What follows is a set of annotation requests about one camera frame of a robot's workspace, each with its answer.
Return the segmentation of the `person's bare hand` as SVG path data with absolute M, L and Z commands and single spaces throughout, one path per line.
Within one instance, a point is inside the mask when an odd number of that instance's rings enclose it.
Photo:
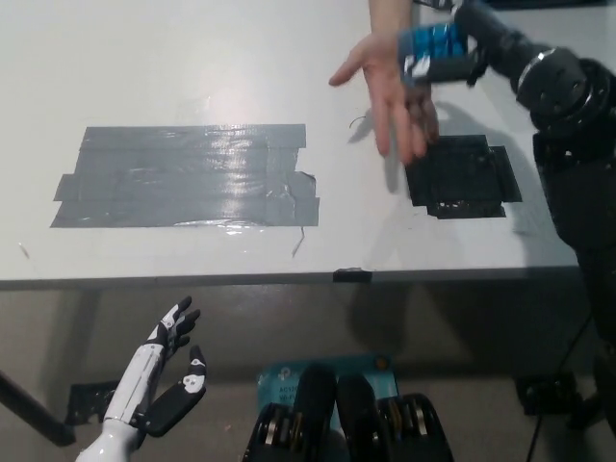
M 361 71 L 368 88 L 375 143 L 379 154 L 396 147 L 400 161 L 409 165 L 427 152 L 439 137 L 439 122 L 429 87 L 408 89 L 398 66 L 398 33 L 373 32 L 362 38 L 329 79 L 339 87 Z

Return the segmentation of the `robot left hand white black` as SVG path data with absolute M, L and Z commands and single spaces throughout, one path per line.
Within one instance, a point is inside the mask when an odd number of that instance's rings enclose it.
M 155 325 L 133 355 L 104 416 L 138 432 L 160 438 L 183 420 L 206 393 L 207 365 L 199 346 L 192 346 L 186 374 L 161 395 L 156 394 L 165 365 L 190 342 L 200 316 L 187 296 Z

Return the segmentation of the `robot right hand white black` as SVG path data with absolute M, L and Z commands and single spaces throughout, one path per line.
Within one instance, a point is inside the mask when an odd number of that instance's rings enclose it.
M 453 23 L 409 29 L 398 34 L 401 82 L 409 89 L 465 82 L 473 87 L 487 69 L 486 51 L 470 48 L 470 37 Z

